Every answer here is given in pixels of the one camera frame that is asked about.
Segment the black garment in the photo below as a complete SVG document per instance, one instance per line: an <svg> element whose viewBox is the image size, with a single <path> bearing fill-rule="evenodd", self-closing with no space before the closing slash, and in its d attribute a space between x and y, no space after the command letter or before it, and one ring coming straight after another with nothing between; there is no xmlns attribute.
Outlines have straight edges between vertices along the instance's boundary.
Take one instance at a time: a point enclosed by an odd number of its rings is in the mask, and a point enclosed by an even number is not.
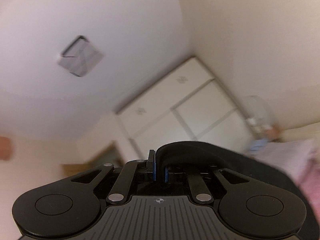
<svg viewBox="0 0 320 240"><path fill-rule="evenodd" d="M165 182L165 168L191 175L213 174L218 185L218 213L242 235L256 239L296 233L319 239L319 224L302 192L280 170L206 142L179 141L156 151L156 180Z"/></svg>

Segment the white wardrobe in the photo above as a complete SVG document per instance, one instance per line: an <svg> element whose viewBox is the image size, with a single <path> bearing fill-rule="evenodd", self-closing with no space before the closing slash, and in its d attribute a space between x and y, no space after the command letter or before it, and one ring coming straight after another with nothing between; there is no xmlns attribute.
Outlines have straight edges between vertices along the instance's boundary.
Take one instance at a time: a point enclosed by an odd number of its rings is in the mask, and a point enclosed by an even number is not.
<svg viewBox="0 0 320 240"><path fill-rule="evenodd" d="M117 117L142 158L149 150L187 140L244 153L255 137L240 103L195 57L137 96Z"/></svg>

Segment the round glass side table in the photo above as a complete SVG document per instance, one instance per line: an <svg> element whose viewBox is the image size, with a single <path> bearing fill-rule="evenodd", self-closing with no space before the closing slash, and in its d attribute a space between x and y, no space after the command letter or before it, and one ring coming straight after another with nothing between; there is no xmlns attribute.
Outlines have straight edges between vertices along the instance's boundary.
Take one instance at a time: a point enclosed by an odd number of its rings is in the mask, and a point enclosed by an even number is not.
<svg viewBox="0 0 320 240"><path fill-rule="evenodd" d="M269 141L279 137L278 121L268 103L257 95L242 98L242 106L248 114L247 122L259 137Z"/></svg>

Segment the lilac striped duvet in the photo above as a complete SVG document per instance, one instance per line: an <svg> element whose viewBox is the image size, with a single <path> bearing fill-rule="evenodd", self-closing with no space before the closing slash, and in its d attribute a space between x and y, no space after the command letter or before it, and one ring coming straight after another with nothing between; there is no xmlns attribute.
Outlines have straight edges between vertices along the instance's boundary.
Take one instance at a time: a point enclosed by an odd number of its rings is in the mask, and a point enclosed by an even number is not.
<svg viewBox="0 0 320 240"><path fill-rule="evenodd" d="M248 152L248 156L270 166L303 164L317 151L313 139L296 140L289 142L269 142L256 151Z"/></svg>

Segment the square ceiling light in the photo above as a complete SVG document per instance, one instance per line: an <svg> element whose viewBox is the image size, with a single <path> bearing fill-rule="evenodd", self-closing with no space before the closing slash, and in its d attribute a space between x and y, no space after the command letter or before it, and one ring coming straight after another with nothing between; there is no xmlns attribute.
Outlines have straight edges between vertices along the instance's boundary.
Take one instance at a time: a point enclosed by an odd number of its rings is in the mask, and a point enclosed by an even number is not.
<svg viewBox="0 0 320 240"><path fill-rule="evenodd" d="M77 77L86 76L104 55L84 36L77 36L60 54L57 63Z"/></svg>

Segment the pink rose bedspread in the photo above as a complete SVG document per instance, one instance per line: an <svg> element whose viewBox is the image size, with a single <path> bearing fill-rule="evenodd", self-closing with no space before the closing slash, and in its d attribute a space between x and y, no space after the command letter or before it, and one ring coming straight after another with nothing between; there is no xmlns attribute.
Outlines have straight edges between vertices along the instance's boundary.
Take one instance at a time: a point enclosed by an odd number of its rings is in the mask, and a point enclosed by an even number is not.
<svg viewBox="0 0 320 240"><path fill-rule="evenodd" d="M319 219L319 163L316 159L309 160L299 188Z"/></svg>

